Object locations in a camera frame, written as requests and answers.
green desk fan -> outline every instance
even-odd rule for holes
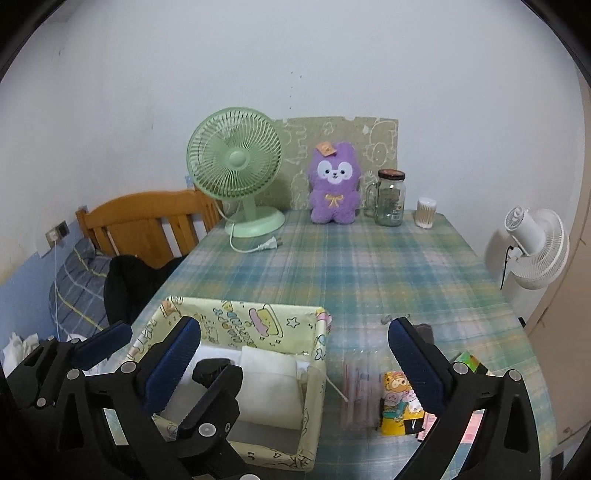
[[[279,210],[256,206],[281,167],[281,143],[266,115],[250,108],[226,108],[197,127],[187,147],[187,167],[195,185],[216,200],[241,200],[226,232],[241,238],[265,235],[285,222]]]

jar lid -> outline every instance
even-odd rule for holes
[[[385,168],[383,170],[378,170],[378,177],[384,180],[404,180],[406,178],[406,174],[400,170]]]

wall socket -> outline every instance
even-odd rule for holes
[[[47,239],[47,243],[49,244],[49,248],[53,248],[60,242],[62,238],[64,238],[68,233],[70,233],[70,229],[66,222],[62,222],[59,225],[56,225],[54,228],[49,230],[45,234],[45,238]]]

white cloth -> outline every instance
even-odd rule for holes
[[[36,333],[29,335],[25,340],[14,332],[10,335],[8,345],[2,349],[4,363],[2,369],[7,377],[28,355],[39,345],[39,336]]]
[[[300,430],[302,392],[292,356],[249,346],[242,347],[244,380],[236,396],[240,420],[269,427]]]

glass jar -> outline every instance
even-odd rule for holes
[[[378,181],[365,190],[365,212],[375,223],[384,226],[402,225],[406,174],[400,170],[378,170]]]

